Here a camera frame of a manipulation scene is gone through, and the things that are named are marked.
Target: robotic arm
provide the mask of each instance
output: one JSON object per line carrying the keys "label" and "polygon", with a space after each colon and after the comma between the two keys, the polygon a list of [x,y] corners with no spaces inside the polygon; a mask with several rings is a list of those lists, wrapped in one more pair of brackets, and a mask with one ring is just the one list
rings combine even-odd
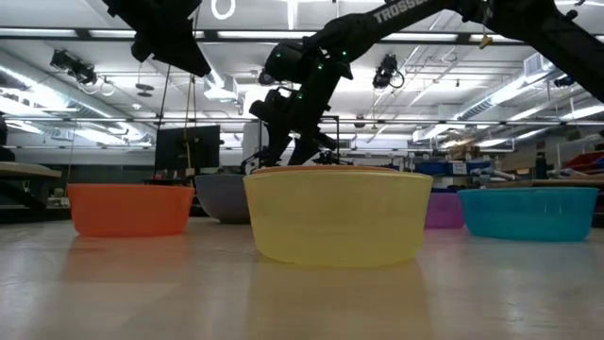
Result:
{"label": "robotic arm", "polygon": [[250,112],[265,122],[269,147],[261,163],[273,166],[299,133],[290,165],[335,141],[318,127],[341,77],[352,79],[350,62],[384,37],[443,9],[457,11],[465,22],[524,41],[552,61],[596,98],[604,101],[604,44],[572,22],[574,11],[561,14],[553,0],[394,0],[364,14],[348,14],[326,24],[302,44],[283,42],[272,51],[265,70],[277,81],[301,85],[286,97],[272,90]]}

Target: computer monitor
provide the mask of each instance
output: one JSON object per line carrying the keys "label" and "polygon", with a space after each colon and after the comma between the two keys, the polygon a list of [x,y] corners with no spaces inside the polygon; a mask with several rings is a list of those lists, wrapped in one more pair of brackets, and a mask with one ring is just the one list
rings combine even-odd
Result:
{"label": "computer monitor", "polygon": [[[185,170],[219,166],[220,127],[169,128],[158,131],[155,152],[157,170]],[[187,143],[191,153],[191,166],[187,161]]]}

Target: cable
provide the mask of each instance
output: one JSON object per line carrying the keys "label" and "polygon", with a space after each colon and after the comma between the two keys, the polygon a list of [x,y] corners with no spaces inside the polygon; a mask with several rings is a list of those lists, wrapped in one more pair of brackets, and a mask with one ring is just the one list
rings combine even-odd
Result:
{"label": "cable", "polygon": [[400,83],[400,85],[398,85],[398,86],[393,85],[393,83],[391,82],[391,83],[390,83],[390,86],[392,86],[392,87],[393,87],[393,88],[395,88],[395,89],[400,89],[400,88],[402,88],[402,87],[405,85],[405,76],[403,76],[403,74],[402,74],[400,71],[398,71],[398,70],[396,70],[396,72],[397,72],[397,73],[400,75],[400,78],[401,78],[403,81],[402,81],[402,82]]}
{"label": "cable", "polygon": [[211,0],[211,13],[214,15],[214,18],[218,20],[225,20],[230,18],[235,13],[235,9],[237,8],[236,0],[230,0],[230,8],[225,14],[221,14],[220,12],[218,12],[218,8],[216,7],[217,5],[218,0]]}
{"label": "cable", "polygon": [[[159,130],[161,129],[161,121],[163,120],[163,109],[165,108],[166,95],[168,94],[168,81],[170,80],[170,71],[172,71],[172,65],[168,64],[168,72],[166,73],[166,81],[165,81],[165,84],[163,85],[163,98],[161,99],[161,108],[159,109],[158,135],[156,136],[156,141],[155,141],[156,145],[159,145]],[[157,162],[157,158],[156,158],[156,161],[153,162],[152,179],[155,179],[155,175],[157,174],[157,172],[158,172],[158,162]]]}

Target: bowl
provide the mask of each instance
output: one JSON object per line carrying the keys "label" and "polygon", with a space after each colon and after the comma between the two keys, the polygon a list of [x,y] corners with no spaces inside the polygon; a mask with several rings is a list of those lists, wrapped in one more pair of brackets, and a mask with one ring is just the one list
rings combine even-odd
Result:
{"label": "bowl", "polygon": [[254,172],[257,174],[268,174],[274,172],[283,171],[316,171],[316,170],[335,170],[335,171],[394,171],[389,168],[382,168],[377,166],[362,166],[362,165],[288,165],[288,166],[274,166],[261,168]]}
{"label": "bowl", "polygon": [[75,230],[82,236],[180,234],[189,221],[194,189],[160,185],[70,184]]}
{"label": "bowl", "polygon": [[585,240],[597,195],[594,188],[571,187],[460,191],[473,235],[545,242]]}
{"label": "bowl", "polygon": [[457,194],[431,194],[426,216],[427,229],[462,229],[463,207]]}
{"label": "bowl", "polygon": [[204,211],[224,224],[249,224],[244,175],[195,177],[197,198]]}
{"label": "bowl", "polygon": [[255,174],[244,180],[256,247],[274,260],[364,267],[415,256],[432,178],[395,171]]}

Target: blue bowl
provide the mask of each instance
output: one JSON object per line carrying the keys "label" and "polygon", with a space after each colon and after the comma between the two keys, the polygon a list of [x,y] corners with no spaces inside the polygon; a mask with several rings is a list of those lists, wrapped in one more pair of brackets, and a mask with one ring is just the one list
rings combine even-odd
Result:
{"label": "blue bowl", "polygon": [[475,236],[576,242],[590,232],[598,190],[513,188],[460,191],[465,223]]}

